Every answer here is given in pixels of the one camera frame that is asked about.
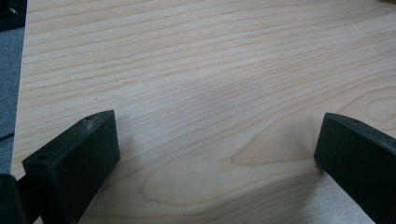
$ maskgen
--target gray speckled surface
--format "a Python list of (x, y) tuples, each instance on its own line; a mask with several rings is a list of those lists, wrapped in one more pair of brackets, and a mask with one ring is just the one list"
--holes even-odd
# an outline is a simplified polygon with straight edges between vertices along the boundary
[[(24, 28), (0, 32), (0, 137), (14, 133)], [(0, 174), (9, 173), (13, 138), (0, 142)]]

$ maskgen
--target wooden table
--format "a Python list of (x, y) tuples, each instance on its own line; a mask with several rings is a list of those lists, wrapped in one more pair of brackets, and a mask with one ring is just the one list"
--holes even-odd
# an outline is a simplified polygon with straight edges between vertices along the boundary
[(114, 109), (80, 223), (371, 223), (313, 152), (325, 112), (396, 136), (395, 106), (387, 2), (31, 0), (12, 174)]

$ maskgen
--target tabletop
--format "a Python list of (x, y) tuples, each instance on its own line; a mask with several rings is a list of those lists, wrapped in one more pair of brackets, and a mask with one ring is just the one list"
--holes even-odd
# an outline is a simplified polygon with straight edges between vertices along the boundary
[(12, 174), (114, 109), (79, 223), (372, 223), (313, 152), (325, 112), (396, 136), (395, 106), (390, 2), (31, 0)]

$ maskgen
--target light wood surface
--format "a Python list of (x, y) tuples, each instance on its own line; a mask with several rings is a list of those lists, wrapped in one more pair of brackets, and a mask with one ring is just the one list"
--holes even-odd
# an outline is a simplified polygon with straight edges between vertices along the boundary
[(108, 109), (121, 160), (80, 223), (371, 223), (313, 152), (325, 112), (396, 136), (396, 5), (30, 0), (12, 174)]

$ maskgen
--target gray carpet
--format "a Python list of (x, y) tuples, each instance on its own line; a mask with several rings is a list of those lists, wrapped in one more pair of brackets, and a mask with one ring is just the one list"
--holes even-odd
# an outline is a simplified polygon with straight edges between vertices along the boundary
[[(0, 137), (14, 133), (24, 28), (0, 32)], [(0, 142), (0, 174), (9, 173), (13, 137)]]

